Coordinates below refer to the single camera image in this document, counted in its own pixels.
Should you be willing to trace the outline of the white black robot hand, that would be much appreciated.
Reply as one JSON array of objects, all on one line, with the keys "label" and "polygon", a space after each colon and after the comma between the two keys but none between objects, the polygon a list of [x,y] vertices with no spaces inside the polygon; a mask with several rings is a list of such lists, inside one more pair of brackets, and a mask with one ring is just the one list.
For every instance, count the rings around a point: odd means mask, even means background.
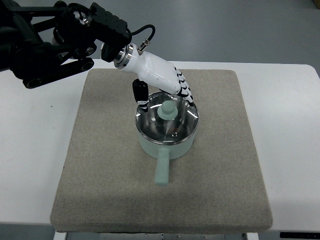
[{"label": "white black robot hand", "polygon": [[191,89],[182,72],[173,63],[147,51],[139,53],[134,44],[125,46],[113,62],[117,69],[137,75],[132,89],[135,101],[144,112],[148,111],[149,86],[179,96],[190,106],[194,105]]}]

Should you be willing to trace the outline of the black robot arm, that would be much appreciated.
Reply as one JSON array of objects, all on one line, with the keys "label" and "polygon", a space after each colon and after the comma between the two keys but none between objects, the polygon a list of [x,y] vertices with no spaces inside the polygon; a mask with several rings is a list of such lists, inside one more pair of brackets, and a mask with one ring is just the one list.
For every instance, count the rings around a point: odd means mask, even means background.
[{"label": "black robot arm", "polygon": [[0,69],[12,71],[28,89],[91,69],[97,40],[104,44],[103,60],[112,62],[132,36],[124,20],[97,3],[0,3]]}]

